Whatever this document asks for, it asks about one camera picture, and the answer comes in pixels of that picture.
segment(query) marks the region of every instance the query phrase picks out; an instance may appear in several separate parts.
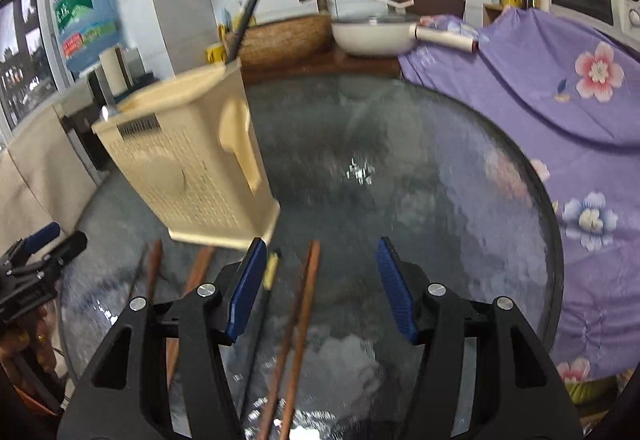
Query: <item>glass table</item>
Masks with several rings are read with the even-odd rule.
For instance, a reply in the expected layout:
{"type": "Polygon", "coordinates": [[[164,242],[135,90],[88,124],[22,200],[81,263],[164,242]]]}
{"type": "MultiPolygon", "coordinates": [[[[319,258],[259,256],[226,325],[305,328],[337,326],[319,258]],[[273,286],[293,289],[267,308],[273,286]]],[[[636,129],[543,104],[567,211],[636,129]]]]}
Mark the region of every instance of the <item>glass table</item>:
{"type": "MultiPolygon", "coordinates": [[[[238,398],[248,376],[244,357],[258,341],[241,417],[247,438],[257,433],[313,239],[321,242],[321,266],[292,440],[348,438],[363,424],[393,428],[402,420],[422,349],[396,330],[386,301],[375,261],[383,235],[431,282],[479,301],[512,298],[550,349],[562,301],[558,225],[533,167],[497,127],[442,94],[370,76],[307,76],[251,87],[247,97],[282,206],[271,242],[282,260],[264,328],[257,337],[252,318],[238,343],[223,348],[238,398]]],[[[124,307],[144,242],[164,242],[156,302],[178,297],[198,250],[171,241],[119,173],[101,185],[79,228],[89,245],[66,269],[60,294],[67,362],[76,375],[124,307]]],[[[207,279],[241,256],[217,251],[207,279]]],[[[454,433],[466,430],[473,400],[473,341],[465,347],[454,433]]],[[[170,402],[174,428],[186,434],[180,399],[178,369],[170,402]]]]}

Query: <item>beige plastic basket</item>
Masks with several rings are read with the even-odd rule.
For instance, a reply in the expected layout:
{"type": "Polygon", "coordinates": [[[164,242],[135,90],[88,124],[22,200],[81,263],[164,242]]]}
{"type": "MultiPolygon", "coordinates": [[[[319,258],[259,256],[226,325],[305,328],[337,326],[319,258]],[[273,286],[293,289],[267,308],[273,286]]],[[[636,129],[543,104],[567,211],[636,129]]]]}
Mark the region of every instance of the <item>beige plastic basket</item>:
{"type": "Polygon", "coordinates": [[[178,241],[246,250],[271,240],[271,195],[238,61],[145,87],[94,133],[178,241]]]}

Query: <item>purple tablecloth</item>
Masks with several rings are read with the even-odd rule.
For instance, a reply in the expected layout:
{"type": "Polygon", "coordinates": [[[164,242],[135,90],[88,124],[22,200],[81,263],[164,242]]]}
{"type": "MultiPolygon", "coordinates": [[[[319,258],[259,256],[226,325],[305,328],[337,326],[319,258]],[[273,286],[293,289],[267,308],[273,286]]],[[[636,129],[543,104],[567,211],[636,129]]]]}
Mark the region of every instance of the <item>purple tablecloth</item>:
{"type": "MultiPolygon", "coordinates": [[[[452,18],[434,22],[475,32],[452,18]]],[[[538,10],[508,10],[475,35],[478,54],[424,44],[401,57],[402,73],[490,118],[540,174],[564,249],[552,350],[563,378],[633,368],[640,360],[640,64],[599,32],[538,10]]],[[[488,160],[488,171],[518,195],[500,157],[488,160]]]]}

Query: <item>window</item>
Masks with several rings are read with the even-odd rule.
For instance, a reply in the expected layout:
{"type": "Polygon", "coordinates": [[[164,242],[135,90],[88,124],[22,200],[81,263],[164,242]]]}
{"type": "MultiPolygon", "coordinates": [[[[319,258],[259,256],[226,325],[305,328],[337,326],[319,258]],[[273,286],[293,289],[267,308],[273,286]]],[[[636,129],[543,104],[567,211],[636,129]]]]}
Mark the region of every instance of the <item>window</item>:
{"type": "Polygon", "coordinates": [[[0,150],[68,84],[52,27],[51,0],[0,0],[0,150]]]}

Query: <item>pink flower pattern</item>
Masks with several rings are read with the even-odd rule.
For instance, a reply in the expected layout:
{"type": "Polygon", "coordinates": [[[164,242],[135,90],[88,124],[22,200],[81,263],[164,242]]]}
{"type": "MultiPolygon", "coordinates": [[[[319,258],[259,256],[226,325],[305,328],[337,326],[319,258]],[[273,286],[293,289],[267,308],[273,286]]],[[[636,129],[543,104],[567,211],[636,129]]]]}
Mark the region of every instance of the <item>pink flower pattern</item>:
{"type": "Polygon", "coordinates": [[[556,370],[558,370],[558,375],[560,375],[565,384],[575,384],[587,380],[591,370],[591,363],[589,359],[578,357],[571,365],[567,362],[561,362],[556,366],[556,370]]]}
{"type": "Polygon", "coordinates": [[[622,86],[625,72],[613,62],[613,48],[600,42],[594,55],[584,52],[575,61],[575,72],[581,76],[575,89],[582,98],[595,96],[598,102],[609,102],[613,88],[622,86]]]}
{"type": "Polygon", "coordinates": [[[531,206],[527,184],[522,180],[516,166],[504,152],[490,151],[485,158],[484,169],[486,177],[494,182],[508,199],[524,199],[527,205],[531,206]]]}

